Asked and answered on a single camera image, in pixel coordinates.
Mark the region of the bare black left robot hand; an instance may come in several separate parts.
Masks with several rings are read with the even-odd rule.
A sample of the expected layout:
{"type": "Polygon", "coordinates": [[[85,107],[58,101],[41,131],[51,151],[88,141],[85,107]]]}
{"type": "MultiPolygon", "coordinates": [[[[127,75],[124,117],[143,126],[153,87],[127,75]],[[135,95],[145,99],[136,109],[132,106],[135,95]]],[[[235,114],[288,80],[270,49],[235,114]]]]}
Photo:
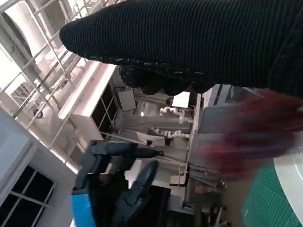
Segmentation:
{"type": "Polygon", "coordinates": [[[81,159],[71,209],[78,227],[126,227],[150,201],[163,152],[137,143],[91,140],[81,159]],[[132,185],[125,178],[136,159],[150,158],[132,185]]]}

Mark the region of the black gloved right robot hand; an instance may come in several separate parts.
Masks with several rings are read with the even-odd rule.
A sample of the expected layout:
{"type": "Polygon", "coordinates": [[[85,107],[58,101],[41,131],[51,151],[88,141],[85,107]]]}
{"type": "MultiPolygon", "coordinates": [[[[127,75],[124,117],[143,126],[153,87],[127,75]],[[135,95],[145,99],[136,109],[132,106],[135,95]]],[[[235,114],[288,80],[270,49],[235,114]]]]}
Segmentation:
{"type": "Polygon", "coordinates": [[[169,96],[215,84],[303,96],[300,0],[126,0],[64,25],[72,53],[169,96]]]}

